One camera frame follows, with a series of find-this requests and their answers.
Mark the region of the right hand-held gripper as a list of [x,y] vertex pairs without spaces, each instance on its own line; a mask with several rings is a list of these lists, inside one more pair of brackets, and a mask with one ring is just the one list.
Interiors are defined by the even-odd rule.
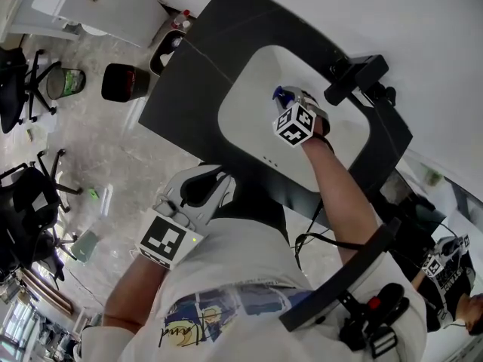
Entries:
[[293,102],[285,108],[275,98],[278,117],[272,123],[275,135],[291,147],[299,146],[312,137],[325,138],[328,134],[328,114],[310,95],[298,87],[285,87],[285,94]]

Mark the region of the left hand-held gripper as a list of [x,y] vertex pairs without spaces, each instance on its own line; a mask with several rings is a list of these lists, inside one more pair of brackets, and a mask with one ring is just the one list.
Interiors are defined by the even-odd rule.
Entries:
[[147,259],[172,270],[208,236],[207,224],[219,209],[232,177],[220,165],[200,164],[177,173],[165,193],[146,210],[136,247]]

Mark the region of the blue and white bottle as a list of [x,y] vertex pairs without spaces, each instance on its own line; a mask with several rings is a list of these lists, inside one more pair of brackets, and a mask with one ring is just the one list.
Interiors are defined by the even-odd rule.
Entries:
[[275,101],[275,98],[279,98],[283,102],[285,108],[293,102],[293,100],[289,100],[289,97],[285,94],[285,88],[282,86],[278,86],[275,89],[272,99]]

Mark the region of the person's left forearm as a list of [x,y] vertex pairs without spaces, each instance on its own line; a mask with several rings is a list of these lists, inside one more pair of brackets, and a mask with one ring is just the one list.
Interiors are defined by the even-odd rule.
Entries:
[[165,267],[143,255],[137,256],[110,293],[102,325],[137,333],[146,324],[167,273]]

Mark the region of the person's right forearm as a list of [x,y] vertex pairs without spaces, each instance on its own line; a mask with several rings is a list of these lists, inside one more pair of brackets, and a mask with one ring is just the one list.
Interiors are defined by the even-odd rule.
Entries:
[[302,148],[314,170],[335,239],[366,244],[378,230],[368,199],[326,143],[310,139]]

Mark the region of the white sink basin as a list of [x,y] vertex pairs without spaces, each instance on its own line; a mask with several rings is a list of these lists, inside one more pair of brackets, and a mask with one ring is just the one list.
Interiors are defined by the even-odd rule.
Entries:
[[312,192],[318,191],[315,174],[301,147],[279,139],[273,122],[279,112],[273,92],[278,86],[295,86],[312,95],[328,114],[328,141],[345,168],[349,168],[370,136],[370,124],[349,100],[329,104],[324,91],[329,81],[289,50],[271,45],[259,49],[226,95],[218,112],[221,133],[233,145],[267,167]]

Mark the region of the person's black trousers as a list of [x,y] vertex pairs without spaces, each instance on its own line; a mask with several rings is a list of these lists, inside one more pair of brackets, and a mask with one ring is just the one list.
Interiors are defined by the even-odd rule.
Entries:
[[270,198],[267,191],[257,183],[235,177],[232,200],[219,207],[213,219],[246,219],[267,225],[279,231],[289,242],[283,206]]

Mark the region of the black faucet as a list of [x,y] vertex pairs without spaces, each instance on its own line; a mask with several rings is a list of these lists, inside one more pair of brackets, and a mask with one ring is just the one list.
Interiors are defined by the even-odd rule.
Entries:
[[338,106],[356,88],[366,92],[389,71],[389,66],[380,54],[341,59],[330,68],[334,79],[324,91],[325,99]]

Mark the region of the person's white printed shirt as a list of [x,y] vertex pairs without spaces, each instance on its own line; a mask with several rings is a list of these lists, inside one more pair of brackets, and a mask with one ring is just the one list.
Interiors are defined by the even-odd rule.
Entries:
[[374,359],[340,341],[342,307],[322,324],[284,328],[280,315],[307,297],[310,285],[279,231],[244,219],[215,219],[210,227],[205,241],[168,271],[137,333],[102,324],[83,331],[83,362],[421,361],[425,305],[389,254],[354,292],[367,302],[393,282],[410,302],[393,324],[397,346]]

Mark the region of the black sink vanity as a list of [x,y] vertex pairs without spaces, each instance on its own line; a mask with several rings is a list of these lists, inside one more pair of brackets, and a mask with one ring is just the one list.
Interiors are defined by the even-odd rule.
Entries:
[[264,46],[286,48],[329,82],[335,82],[332,67],[346,59],[329,38],[272,0],[210,0],[160,75],[139,122],[309,217],[319,194],[229,142],[217,120],[235,80]]

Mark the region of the grey-green dustpan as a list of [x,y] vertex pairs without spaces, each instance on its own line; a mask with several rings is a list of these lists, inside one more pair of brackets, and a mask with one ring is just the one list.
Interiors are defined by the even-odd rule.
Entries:
[[70,250],[79,262],[85,264],[91,258],[98,241],[97,235],[93,231],[87,230],[76,240]]

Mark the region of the black trash bin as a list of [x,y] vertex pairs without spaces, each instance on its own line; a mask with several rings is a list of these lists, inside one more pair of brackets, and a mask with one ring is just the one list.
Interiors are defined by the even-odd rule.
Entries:
[[105,100],[127,103],[148,94],[150,74],[136,66],[110,63],[103,74],[101,96]]

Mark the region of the beige bin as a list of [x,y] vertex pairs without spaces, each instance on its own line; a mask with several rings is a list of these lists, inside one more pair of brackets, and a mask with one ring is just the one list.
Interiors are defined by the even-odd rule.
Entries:
[[153,74],[160,76],[185,35],[186,33],[179,29],[172,29],[162,37],[149,61],[149,68]]

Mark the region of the red-capped bottle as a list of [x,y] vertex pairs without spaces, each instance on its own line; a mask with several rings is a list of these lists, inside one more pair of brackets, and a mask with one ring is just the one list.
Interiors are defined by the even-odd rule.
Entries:
[[188,28],[191,23],[189,21],[190,10],[181,11],[171,22],[174,29]]

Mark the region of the green bottle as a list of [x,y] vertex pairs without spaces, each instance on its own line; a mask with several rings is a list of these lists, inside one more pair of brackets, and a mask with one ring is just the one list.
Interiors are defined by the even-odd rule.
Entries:
[[437,186],[442,180],[444,176],[440,174],[437,170],[433,170],[432,168],[427,168],[426,174],[424,177],[424,182],[430,187]]

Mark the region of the black chest-mounted tablet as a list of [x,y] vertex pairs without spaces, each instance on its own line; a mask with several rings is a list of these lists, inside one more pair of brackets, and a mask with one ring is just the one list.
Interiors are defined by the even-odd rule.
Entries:
[[314,290],[299,304],[279,317],[288,332],[327,314],[338,304],[344,292],[357,289],[381,261],[382,253],[391,244],[401,222],[394,218],[390,224],[382,225],[372,238],[327,282]]

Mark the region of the mesh wastebasket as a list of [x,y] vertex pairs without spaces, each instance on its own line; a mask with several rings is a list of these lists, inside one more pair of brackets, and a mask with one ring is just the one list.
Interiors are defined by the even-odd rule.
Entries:
[[69,97],[83,91],[86,74],[80,69],[56,67],[48,74],[46,92],[51,100]]

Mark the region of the white water dispenser cabinet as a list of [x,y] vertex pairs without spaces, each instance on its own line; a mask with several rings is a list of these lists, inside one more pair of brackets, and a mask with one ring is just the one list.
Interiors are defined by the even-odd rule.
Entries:
[[158,0],[33,0],[32,8],[147,48],[169,18]]

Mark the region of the white shelf unit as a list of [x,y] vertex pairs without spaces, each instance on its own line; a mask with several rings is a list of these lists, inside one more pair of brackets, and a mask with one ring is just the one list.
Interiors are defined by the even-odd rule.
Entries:
[[10,34],[78,40],[79,34],[66,30],[67,20],[33,9],[32,2],[33,0],[0,0],[0,43]]

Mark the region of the black chest mount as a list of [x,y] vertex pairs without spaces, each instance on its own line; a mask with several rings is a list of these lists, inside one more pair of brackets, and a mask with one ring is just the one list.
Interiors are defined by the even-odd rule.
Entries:
[[371,357],[377,359],[397,346],[392,325],[409,308],[402,285],[387,284],[366,303],[360,303],[347,291],[338,300],[350,313],[340,330],[340,341],[352,351],[368,350]]

